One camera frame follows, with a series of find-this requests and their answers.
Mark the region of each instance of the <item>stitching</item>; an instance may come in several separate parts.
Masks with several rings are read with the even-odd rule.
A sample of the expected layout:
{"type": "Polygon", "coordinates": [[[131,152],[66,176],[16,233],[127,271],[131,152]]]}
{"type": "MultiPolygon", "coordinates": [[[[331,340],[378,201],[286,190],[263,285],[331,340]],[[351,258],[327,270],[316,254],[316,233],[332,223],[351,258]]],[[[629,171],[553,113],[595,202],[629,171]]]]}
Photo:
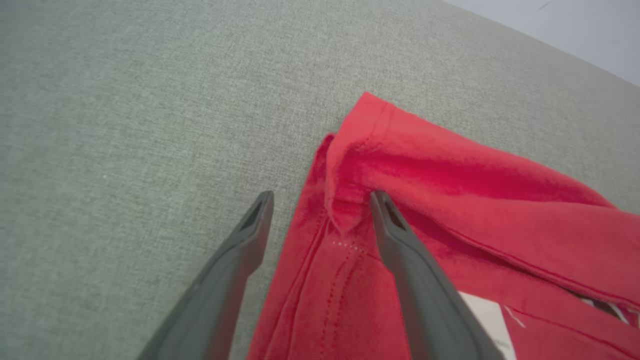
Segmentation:
{"type": "Polygon", "coordinates": [[[358,255],[365,255],[365,256],[369,256],[370,258],[373,258],[375,260],[380,261],[380,258],[373,256],[372,254],[368,253],[367,251],[365,251],[362,247],[357,247],[356,245],[353,244],[349,244],[349,243],[343,243],[341,241],[333,241],[332,242],[333,245],[336,245],[338,247],[345,247],[349,250],[353,250],[358,252],[358,255]]]}
{"type": "Polygon", "coordinates": [[[631,303],[634,306],[636,305],[636,303],[631,301],[630,299],[625,299],[624,297],[620,297],[620,296],[608,293],[606,291],[602,291],[602,290],[599,290],[599,289],[596,289],[596,288],[592,288],[590,286],[585,286],[583,284],[580,284],[577,281],[574,281],[574,280],[569,279],[567,277],[564,277],[564,276],[562,276],[560,274],[556,274],[554,272],[548,271],[547,269],[544,269],[544,268],[541,268],[539,266],[536,266],[536,265],[533,265],[531,263],[528,263],[526,261],[523,261],[520,258],[517,258],[515,256],[511,256],[509,254],[506,254],[506,253],[504,253],[502,251],[499,251],[498,249],[496,249],[494,247],[491,247],[491,246],[489,246],[487,244],[483,244],[480,241],[476,241],[475,239],[471,238],[470,236],[467,236],[467,235],[465,235],[465,234],[463,234],[463,233],[461,233],[461,232],[459,232],[459,231],[457,231],[455,229],[452,229],[449,226],[446,226],[444,224],[439,224],[438,222],[436,222],[436,224],[438,224],[440,227],[443,227],[444,229],[447,229],[450,233],[455,234],[460,238],[463,238],[463,239],[461,239],[462,241],[467,240],[467,241],[472,243],[471,245],[473,245],[473,246],[475,246],[475,247],[477,247],[479,249],[482,249],[484,251],[487,251],[487,249],[490,250],[490,251],[487,251],[487,252],[493,253],[493,255],[497,256],[498,258],[502,258],[502,259],[506,260],[508,263],[511,263],[511,264],[513,264],[513,265],[515,265],[515,266],[517,266],[519,268],[523,268],[523,267],[528,266],[531,270],[529,270],[529,269],[525,269],[525,270],[529,271],[532,274],[535,274],[537,276],[546,275],[547,277],[551,277],[556,282],[564,281],[567,284],[567,285],[562,285],[562,287],[564,287],[564,288],[567,288],[569,286],[574,286],[575,289],[580,289],[582,287],[582,288],[589,289],[589,290],[593,291],[594,293],[603,295],[604,297],[609,297],[610,299],[619,300],[619,302],[623,303],[624,305],[627,305],[627,303],[631,303]]]}
{"type": "Polygon", "coordinates": [[[569,327],[569,326],[563,325],[563,324],[561,324],[561,323],[557,323],[557,322],[553,322],[553,321],[551,321],[551,320],[547,320],[547,319],[544,319],[544,318],[540,318],[540,317],[535,316],[535,315],[532,315],[532,314],[527,314],[527,313],[524,313],[523,311],[519,311],[518,309],[515,309],[515,308],[513,309],[513,311],[514,311],[514,312],[516,312],[516,313],[518,313],[518,314],[520,314],[520,315],[523,315],[523,316],[526,316],[526,317],[532,318],[532,319],[534,319],[534,320],[537,320],[537,321],[539,321],[539,322],[549,323],[549,324],[555,325],[555,326],[557,326],[557,327],[560,327],[560,328],[562,328],[562,329],[565,329],[565,330],[569,330],[569,331],[571,331],[571,332],[574,332],[575,334],[582,335],[582,336],[584,336],[585,338],[587,338],[587,339],[589,339],[589,340],[593,341],[593,342],[594,342],[594,343],[596,343],[596,344],[604,345],[604,346],[606,346],[606,347],[609,347],[609,348],[611,348],[611,349],[613,349],[613,350],[618,351],[619,353],[621,353],[621,354],[623,354],[623,355],[627,356],[629,359],[635,359],[635,357],[634,357],[632,354],[629,354],[629,353],[626,351],[626,349],[622,349],[622,348],[620,348],[620,347],[617,347],[617,346],[616,346],[615,344],[613,344],[613,343],[610,343],[610,342],[608,342],[608,341],[606,341],[606,340],[598,339],[598,338],[596,338],[596,337],[594,337],[594,336],[592,336],[592,335],[589,335],[589,334],[587,334],[587,333],[585,333],[585,332],[579,331],[578,329],[574,329],[573,327],[569,327]]]}
{"type": "Polygon", "coordinates": [[[352,185],[356,185],[356,186],[360,186],[362,188],[366,188],[366,189],[374,189],[370,186],[364,185],[364,184],[360,184],[360,183],[356,183],[353,180],[347,179],[346,177],[337,177],[337,179],[341,182],[341,183],[349,183],[352,185]]]}
{"type": "Polygon", "coordinates": [[[340,267],[338,267],[338,270],[335,272],[335,275],[333,277],[333,282],[331,283],[331,290],[329,291],[329,297],[326,299],[326,309],[324,311],[324,324],[323,324],[323,328],[322,328],[322,337],[320,338],[320,359],[322,359],[324,357],[324,343],[325,343],[325,339],[326,339],[326,325],[329,322],[329,308],[331,307],[331,303],[332,303],[332,299],[333,299],[333,291],[335,289],[335,285],[336,285],[336,280],[338,279],[338,274],[340,273],[340,271],[342,270],[342,267],[347,263],[347,259],[345,259],[342,264],[340,264],[340,267]]]}
{"type": "Polygon", "coordinates": [[[364,202],[356,202],[356,201],[348,201],[348,200],[341,200],[341,199],[337,199],[336,197],[333,197],[331,199],[332,202],[341,202],[343,204],[349,204],[349,205],[367,205],[364,202]]]}
{"type": "MultiPolygon", "coordinates": [[[[295,279],[293,280],[293,282],[291,283],[291,286],[289,287],[289,292],[287,297],[284,300],[284,304],[283,304],[283,308],[280,309],[280,312],[278,313],[278,318],[276,320],[276,324],[273,327],[273,330],[271,331],[271,336],[269,338],[269,342],[267,343],[267,353],[271,350],[271,343],[273,341],[273,335],[275,334],[276,330],[278,329],[278,327],[280,326],[280,321],[282,320],[282,310],[284,309],[284,306],[286,305],[286,303],[289,301],[289,299],[293,296],[296,296],[296,294],[294,294],[294,289],[296,287],[296,283],[298,282],[298,280],[300,280],[302,283],[300,284],[300,288],[297,290],[297,296],[298,298],[295,300],[292,300],[295,302],[295,307],[296,307],[296,312],[293,315],[293,319],[291,320],[290,326],[291,329],[293,329],[293,327],[295,326],[295,322],[296,322],[296,315],[297,315],[297,308],[298,308],[298,303],[300,302],[300,294],[302,293],[302,288],[304,287],[304,284],[306,283],[307,280],[307,274],[311,268],[312,262],[313,262],[313,258],[316,256],[316,252],[318,250],[318,248],[320,247],[320,245],[322,244],[321,238],[324,235],[324,232],[326,231],[326,227],[328,225],[329,222],[329,218],[327,216],[322,217],[321,219],[319,219],[318,221],[318,225],[319,227],[317,228],[316,234],[314,235],[314,240],[311,243],[311,246],[307,249],[307,254],[305,255],[305,260],[302,262],[302,265],[300,266],[300,269],[298,269],[298,273],[296,274],[295,279]]],[[[289,351],[291,351],[291,343],[293,339],[293,333],[291,334],[291,337],[289,338],[289,351]]]]}
{"type": "Polygon", "coordinates": [[[365,145],[367,145],[371,141],[371,138],[373,137],[373,134],[376,132],[378,126],[380,126],[380,119],[382,119],[382,114],[384,114],[385,109],[387,109],[387,106],[389,106],[389,105],[390,104],[388,102],[385,102],[385,104],[382,106],[382,109],[378,113],[378,118],[375,120],[375,122],[373,123],[373,126],[371,127],[371,132],[367,135],[367,137],[365,138],[365,140],[363,142],[361,142],[357,146],[353,147],[354,151],[363,150],[365,145]]]}
{"type": "Polygon", "coordinates": [[[359,260],[360,257],[355,260],[353,266],[351,267],[351,270],[349,271],[349,274],[347,275],[347,278],[344,280],[344,284],[342,285],[342,291],[340,292],[340,301],[338,302],[338,311],[336,312],[335,322],[333,323],[333,341],[331,345],[332,350],[335,350],[335,347],[338,344],[338,321],[340,320],[340,313],[342,312],[342,305],[344,304],[344,294],[346,292],[347,286],[349,285],[349,281],[351,280],[351,276],[355,272],[359,260]]]}

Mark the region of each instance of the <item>gray fabric surface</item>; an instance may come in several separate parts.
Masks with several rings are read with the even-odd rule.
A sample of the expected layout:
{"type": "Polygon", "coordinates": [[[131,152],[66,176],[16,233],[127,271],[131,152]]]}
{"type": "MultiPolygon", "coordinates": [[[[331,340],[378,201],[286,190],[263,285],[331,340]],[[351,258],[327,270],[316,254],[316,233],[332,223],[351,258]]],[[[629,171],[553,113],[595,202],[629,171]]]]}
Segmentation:
{"type": "Polygon", "coordinates": [[[640,88],[440,1],[6,0],[0,45],[2,359],[134,358],[272,189],[243,358],[363,91],[640,213],[640,88]]]}

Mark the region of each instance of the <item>red t-shirt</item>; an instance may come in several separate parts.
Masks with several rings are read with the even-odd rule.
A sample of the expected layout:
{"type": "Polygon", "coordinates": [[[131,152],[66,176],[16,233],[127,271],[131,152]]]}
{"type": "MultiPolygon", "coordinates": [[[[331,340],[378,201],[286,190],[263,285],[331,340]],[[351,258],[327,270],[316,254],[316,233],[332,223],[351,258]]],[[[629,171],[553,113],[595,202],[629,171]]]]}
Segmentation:
{"type": "Polygon", "coordinates": [[[639,216],[371,94],[317,151],[249,359],[410,358],[376,246],[377,189],[458,290],[501,305],[519,360],[640,359],[639,216]]]}

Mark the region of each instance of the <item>stitched seam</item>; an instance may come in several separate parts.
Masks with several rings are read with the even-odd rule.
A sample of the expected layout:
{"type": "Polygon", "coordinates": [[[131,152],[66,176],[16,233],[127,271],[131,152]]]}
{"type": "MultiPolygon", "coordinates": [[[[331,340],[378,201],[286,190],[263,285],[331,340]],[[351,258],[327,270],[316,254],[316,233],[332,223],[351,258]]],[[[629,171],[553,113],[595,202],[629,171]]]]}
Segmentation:
{"type": "Polygon", "coordinates": [[[356,183],[355,181],[350,180],[350,179],[347,179],[346,177],[338,177],[338,176],[337,176],[336,178],[337,178],[340,182],[342,182],[342,183],[349,183],[349,184],[352,184],[352,185],[361,186],[361,187],[363,187],[363,188],[373,189],[373,188],[371,188],[371,187],[369,187],[369,186],[366,186],[366,185],[363,185],[363,184],[360,184],[360,183],[356,183]]]}
{"type": "Polygon", "coordinates": [[[359,260],[360,260],[360,255],[358,255],[358,257],[355,259],[355,262],[353,263],[353,266],[351,267],[351,270],[349,271],[349,274],[347,275],[347,278],[344,280],[344,284],[342,285],[342,291],[340,292],[340,300],[338,301],[338,311],[336,312],[335,321],[333,323],[333,341],[332,341],[331,350],[335,350],[338,343],[338,321],[340,321],[340,313],[342,312],[342,306],[344,305],[344,294],[346,292],[346,288],[349,284],[349,281],[351,280],[351,276],[353,276],[353,273],[356,269],[356,266],[359,260]]]}
{"type": "Polygon", "coordinates": [[[467,241],[472,242],[473,244],[475,244],[475,246],[476,246],[476,247],[478,247],[478,248],[480,248],[480,249],[483,249],[483,248],[484,248],[484,249],[490,249],[492,252],[494,252],[494,253],[496,253],[496,254],[500,254],[500,255],[499,255],[500,257],[503,257],[503,258],[509,259],[508,261],[511,261],[511,262],[512,262],[512,263],[514,263],[514,264],[518,264],[518,265],[520,265],[520,266],[522,266],[522,265],[524,265],[524,266],[529,266],[530,268],[535,269],[535,271],[537,271],[537,272],[539,272],[539,273],[542,273],[542,274],[545,274],[545,275],[547,275],[547,276],[549,276],[549,277],[551,277],[551,278],[555,278],[556,280],[562,280],[562,281],[568,282],[568,283],[570,283],[570,284],[572,284],[572,285],[574,285],[574,286],[580,285],[580,287],[587,288],[587,289],[589,289],[589,290],[593,291],[594,293],[599,293],[599,294],[601,294],[601,295],[608,296],[608,297],[610,297],[610,298],[612,298],[612,299],[618,299],[618,300],[622,301],[622,302],[623,302],[623,304],[624,304],[624,302],[629,302],[629,303],[633,304],[634,306],[640,306],[639,304],[636,304],[635,302],[633,302],[633,301],[631,301],[631,300],[629,300],[629,299],[625,299],[625,298],[623,298],[623,297],[619,297],[619,296],[617,296],[617,295],[613,295],[613,294],[607,293],[607,292],[605,292],[605,291],[596,290],[596,289],[594,289],[594,288],[592,288],[592,287],[590,287],[590,286],[586,286],[586,285],[583,285],[583,284],[579,284],[577,281],[574,281],[574,280],[568,279],[568,278],[563,277],[562,275],[556,274],[556,273],[554,273],[554,272],[550,272],[550,271],[545,270],[545,269],[543,269],[543,268],[540,268],[540,267],[538,267],[538,266],[536,266],[536,265],[533,265],[533,264],[530,264],[530,263],[528,263],[528,262],[526,262],[526,261],[523,261],[523,260],[521,260],[521,259],[518,259],[518,258],[516,258],[516,257],[514,257],[514,256],[507,255],[507,254],[505,254],[504,252],[501,252],[501,251],[497,250],[496,248],[493,248],[493,247],[488,246],[488,245],[486,245],[486,244],[479,245],[479,244],[480,244],[480,242],[479,242],[479,241],[476,241],[476,240],[474,240],[473,238],[471,238],[471,237],[469,237],[469,236],[467,236],[467,235],[465,235],[465,234],[462,234],[462,233],[460,233],[460,232],[459,232],[459,231],[457,231],[457,230],[451,229],[450,227],[448,227],[448,226],[446,226],[446,225],[443,225],[443,224],[439,224],[439,225],[440,225],[440,226],[442,226],[443,228],[447,229],[448,231],[450,231],[450,232],[452,232],[452,233],[454,233],[454,234],[458,235],[459,237],[462,237],[462,238],[466,239],[467,241]]]}
{"type": "Polygon", "coordinates": [[[348,201],[348,200],[340,200],[340,199],[336,199],[335,197],[334,197],[334,198],[332,198],[332,201],[333,201],[333,202],[341,202],[341,203],[344,203],[344,204],[352,204],[352,205],[366,205],[366,204],[364,204],[364,203],[362,203],[362,202],[355,202],[355,201],[348,201]]]}
{"type": "Polygon", "coordinates": [[[325,342],[326,342],[326,326],[327,323],[329,322],[329,309],[331,308],[331,303],[332,303],[332,299],[333,299],[333,291],[335,290],[335,285],[338,279],[338,275],[340,274],[340,271],[342,270],[342,268],[344,267],[344,265],[347,263],[347,259],[345,259],[342,264],[340,264],[340,266],[338,267],[338,270],[335,272],[335,275],[333,276],[333,282],[331,283],[331,290],[329,291],[329,297],[326,299],[326,309],[324,311],[324,324],[323,324],[323,329],[322,329],[322,337],[320,338],[320,359],[322,359],[324,357],[324,350],[325,350],[325,342]]]}
{"type": "Polygon", "coordinates": [[[336,245],[338,247],[345,247],[345,248],[347,248],[349,250],[357,251],[358,255],[365,255],[365,256],[369,256],[370,258],[374,258],[374,259],[376,259],[378,261],[380,260],[376,256],[373,256],[369,252],[365,251],[363,248],[355,246],[353,243],[348,244],[348,243],[343,243],[343,242],[340,242],[340,241],[333,241],[332,245],[336,245]]]}
{"type": "MultiPolygon", "coordinates": [[[[314,241],[312,242],[311,246],[309,247],[309,250],[307,252],[307,258],[308,257],[313,257],[317,251],[318,246],[315,246],[316,243],[319,243],[319,237],[321,236],[321,234],[324,233],[324,230],[326,229],[327,223],[328,223],[328,216],[324,216],[323,218],[321,218],[318,221],[318,225],[320,225],[314,235],[314,241]]],[[[309,259],[309,264],[307,265],[307,269],[309,269],[311,267],[311,262],[312,259],[309,259]]],[[[280,321],[282,320],[282,310],[284,309],[284,307],[286,306],[287,301],[289,300],[289,297],[292,296],[292,289],[295,287],[296,282],[298,282],[298,279],[302,276],[302,273],[305,272],[305,263],[306,261],[302,262],[302,266],[300,267],[300,269],[298,270],[298,274],[296,275],[296,278],[293,280],[293,282],[291,283],[291,286],[289,287],[289,291],[287,292],[288,296],[287,298],[284,300],[284,303],[282,305],[282,307],[280,308],[280,312],[278,313],[278,318],[275,322],[275,326],[273,327],[273,329],[271,330],[271,336],[269,337],[269,342],[267,343],[266,346],[266,353],[269,353],[269,350],[271,348],[271,343],[273,342],[273,335],[275,334],[276,330],[278,329],[278,326],[280,325],[280,321]]],[[[298,303],[300,302],[300,293],[302,292],[302,287],[304,285],[304,279],[302,279],[302,284],[300,284],[300,290],[298,291],[298,301],[296,302],[296,309],[298,308],[298,303]]],[[[289,338],[289,350],[291,349],[291,338],[293,337],[293,333],[291,334],[290,338],[289,338]]]]}
{"type": "Polygon", "coordinates": [[[378,129],[378,126],[380,126],[380,119],[382,119],[382,114],[385,113],[385,110],[387,109],[387,106],[389,106],[390,104],[388,102],[385,103],[385,105],[382,107],[382,109],[380,110],[380,113],[378,114],[378,118],[376,119],[375,123],[373,124],[373,126],[371,127],[371,132],[367,135],[367,138],[365,138],[365,140],[363,142],[361,142],[360,144],[358,144],[358,146],[354,147],[353,149],[356,151],[361,151],[364,146],[369,143],[371,141],[371,138],[373,137],[373,134],[376,132],[376,130],[378,129]]]}
{"type": "Polygon", "coordinates": [[[540,317],[537,317],[537,316],[534,316],[534,315],[531,315],[531,314],[527,314],[527,313],[524,313],[523,311],[520,311],[520,310],[515,309],[513,307],[511,308],[511,310],[513,310],[514,312],[516,312],[518,314],[521,314],[521,315],[524,315],[524,316],[528,316],[528,317],[530,317],[532,319],[535,319],[535,320],[538,320],[538,321],[541,321],[541,322],[545,322],[545,323],[549,323],[549,324],[555,325],[557,327],[561,327],[561,328],[563,328],[565,330],[568,330],[570,332],[573,332],[575,334],[584,336],[585,338],[587,338],[587,339],[589,339],[589,340],[591,340],[591,341],[593,341],[595,343],[598,343],[598,344],[601,344],[601,345],[606,345],[606,346],[608,346],[608,347],[620,352],[624,356],[629,357],[630,359],[635,359],[635,356],[633,356],[632,354],[629,354],[628,352],[624,351],[623,349],[618,348],[615,344],[609,343],[608,341],[603,341],[603,340],[598,339],[598,338],[596,338],[594,336],[586,334],[585,332],[578,331],[577,329],[574,329],[573,327],[569,327],[569,326],[563,325],[561,323],[553,322],[553,321],[550,321],[550,320],[547,320],[547,319],[544,319],[544,318],[540,318],[540,317]]]}

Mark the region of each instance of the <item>white label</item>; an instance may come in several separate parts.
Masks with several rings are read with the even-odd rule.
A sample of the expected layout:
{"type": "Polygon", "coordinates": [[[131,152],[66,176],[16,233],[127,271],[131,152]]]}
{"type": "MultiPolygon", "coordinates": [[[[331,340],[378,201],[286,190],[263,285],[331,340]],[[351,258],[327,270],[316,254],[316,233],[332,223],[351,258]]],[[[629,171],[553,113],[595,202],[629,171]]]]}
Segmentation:
{"type": "Polygon", "coordinates": [[[505,360],[516,360],[516,352],[513,349],[511,336],[502,317],[500,305],[494,301],[460,292],[462,300],[467,303],[471,312],[484,328],[487,335],[493,340],[495,346],[500,349],[505,360]]]}

